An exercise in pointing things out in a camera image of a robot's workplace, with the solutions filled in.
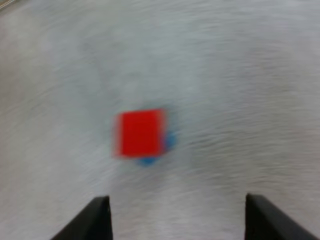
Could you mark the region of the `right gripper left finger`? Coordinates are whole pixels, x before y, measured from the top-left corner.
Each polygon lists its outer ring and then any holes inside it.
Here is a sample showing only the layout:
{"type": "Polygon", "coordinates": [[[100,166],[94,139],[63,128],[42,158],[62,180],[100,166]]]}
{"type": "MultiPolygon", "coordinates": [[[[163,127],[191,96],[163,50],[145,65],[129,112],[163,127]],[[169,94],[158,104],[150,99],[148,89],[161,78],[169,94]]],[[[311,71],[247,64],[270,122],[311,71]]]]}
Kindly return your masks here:
{"type": "Polygon", "coordinates": [[[95,197],[52,239],[111,240],[112,213],[110,197],[95,197]]]}

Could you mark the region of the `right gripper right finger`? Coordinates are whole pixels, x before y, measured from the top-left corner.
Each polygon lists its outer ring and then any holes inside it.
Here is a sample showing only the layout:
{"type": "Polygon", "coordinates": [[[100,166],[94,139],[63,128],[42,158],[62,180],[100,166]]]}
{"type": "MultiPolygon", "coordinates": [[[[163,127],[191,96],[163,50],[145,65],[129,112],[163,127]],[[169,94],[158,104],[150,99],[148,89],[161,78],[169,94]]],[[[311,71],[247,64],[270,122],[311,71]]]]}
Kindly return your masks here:
{"type": "Polygon", "coordinates": [[[245,197],[245,240],[317,240],[266,197],[248,193],[245,197]]]}

